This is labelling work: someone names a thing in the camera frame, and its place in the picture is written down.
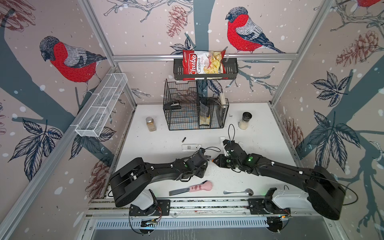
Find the bird illustration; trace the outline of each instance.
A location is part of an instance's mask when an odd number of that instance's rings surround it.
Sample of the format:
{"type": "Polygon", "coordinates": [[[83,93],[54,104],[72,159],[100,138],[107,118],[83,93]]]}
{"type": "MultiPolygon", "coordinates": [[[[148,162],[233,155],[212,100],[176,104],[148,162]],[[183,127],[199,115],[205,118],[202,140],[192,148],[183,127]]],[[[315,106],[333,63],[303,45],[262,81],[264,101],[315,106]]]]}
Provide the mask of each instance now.
{"type": "Polygon", "coordinates": [[[92,93],[88,90],[88,80],[96,75],[98,64],[107,59],[100,54],[88,52],[84,48],[72,47],[60,42],[53,36],[48,36],[41,41],[40,51],[44,61],[49,59],[66,79],[76,83],[86,83],[83,97],[86,93],[92,93]]]}
{"type": "MultiPolygon", "coordinates": [[[[349,2],[349,1],[352,1],[352,0],[345,0],[345,1],[343,1],[343,2],[341,2],[341,3],[339,3],[339,5],[342,5],[342,4],[344,4],[344,3],[347,3],[347,2],[349,2]]],[[[357,2],[357,6],[356,6],[356,8],[352,11],[352,14],[354,14],[355,13],[355,11],[356,11],[356,9],[358,8],[358,7],[365,7],[366,9],[367,9],[367,14],[365,14],[364,16],[366,16],[366,15],[368,15],[368,14],[372,14],[372,12],[368,12],[368,8],[370,7],[370,6],[372,6],[372,5],[374,5],[374,4],[376,4],[376,3],[378,3],[379,1],[381,1],[381,0],[354,0],[355,2],[357,2]]]]}
{"type": "Polygon", "coordinates": [[[255,49],[269,48],[278,53],[284,53],[277,49],[274,44],[265,36],[263,30],[257,26],[248,16],[244,7],[232,8],[227,17],[228,20],[228,41],[239,51],[250,51],[255,49]]]}

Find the white wire basket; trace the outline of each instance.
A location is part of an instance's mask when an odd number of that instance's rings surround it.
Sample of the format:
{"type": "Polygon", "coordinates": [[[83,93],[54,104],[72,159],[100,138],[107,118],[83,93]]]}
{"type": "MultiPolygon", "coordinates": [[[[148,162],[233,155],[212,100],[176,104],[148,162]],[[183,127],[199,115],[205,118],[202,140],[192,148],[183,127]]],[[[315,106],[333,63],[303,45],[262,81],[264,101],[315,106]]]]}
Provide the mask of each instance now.
{"type": "Polygon", "coordinates": [[[112,73],[87,110],[75,131],[81,137],[99,137],[116,102],[122,93],[127,76],[124,73],[112,73]]]}

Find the bird head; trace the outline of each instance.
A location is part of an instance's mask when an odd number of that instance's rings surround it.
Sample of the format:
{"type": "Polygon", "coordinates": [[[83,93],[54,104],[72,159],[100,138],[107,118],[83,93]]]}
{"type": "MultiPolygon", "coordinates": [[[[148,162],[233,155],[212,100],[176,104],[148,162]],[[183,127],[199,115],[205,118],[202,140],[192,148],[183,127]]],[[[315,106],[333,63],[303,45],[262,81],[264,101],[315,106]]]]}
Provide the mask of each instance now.
{"type": "Polygon", "coordinates": [[[245,7],[235,7],[229,11],[225,19],[230,23],[233,23],[238,16],[243,14],[248,15],[248,11],[245,9],[245,7]]]}
{"type": "Polygon", "coordinates": [[[48,59],[51,61],[56,60],[55,53],[53,51],[53,47],[59,42],[60,41],[53,36],[45,37],[41,41],[40,52],[41,52],[41,56],[43,57],[44,61],[46,61],[48,59]]]}

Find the bag of chips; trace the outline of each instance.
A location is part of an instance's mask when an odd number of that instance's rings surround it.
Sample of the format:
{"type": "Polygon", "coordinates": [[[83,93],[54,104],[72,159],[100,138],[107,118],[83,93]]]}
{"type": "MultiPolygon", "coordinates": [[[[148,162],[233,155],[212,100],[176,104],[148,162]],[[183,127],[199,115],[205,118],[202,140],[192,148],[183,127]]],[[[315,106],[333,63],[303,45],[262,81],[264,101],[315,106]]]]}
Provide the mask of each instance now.
{"type": "MultiPolygon", "coordinates": [[[[184,74],[216,74],[225,73],[222,63],[225,50],[214,51],[194,51],[183,50],[184,74]]],[[[184,78],[183,80],[199,80],[204,78],[184,78]]]]}

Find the gray floor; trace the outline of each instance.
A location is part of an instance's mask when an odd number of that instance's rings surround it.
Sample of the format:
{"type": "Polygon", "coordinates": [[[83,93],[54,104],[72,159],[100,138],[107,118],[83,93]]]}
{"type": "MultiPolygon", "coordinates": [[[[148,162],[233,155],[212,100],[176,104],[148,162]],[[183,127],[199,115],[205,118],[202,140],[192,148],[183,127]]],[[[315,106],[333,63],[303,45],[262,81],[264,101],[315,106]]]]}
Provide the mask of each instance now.
{"type": "Polygon", "coordinates": [[[127,230],[95,230],[92,240],[331,240],[332,237],[323,217],[294,217],[281,234],[272,233],[266,228],[212,228],[184,230],[155,230],[150,236],[142,236],[127,230]]]}

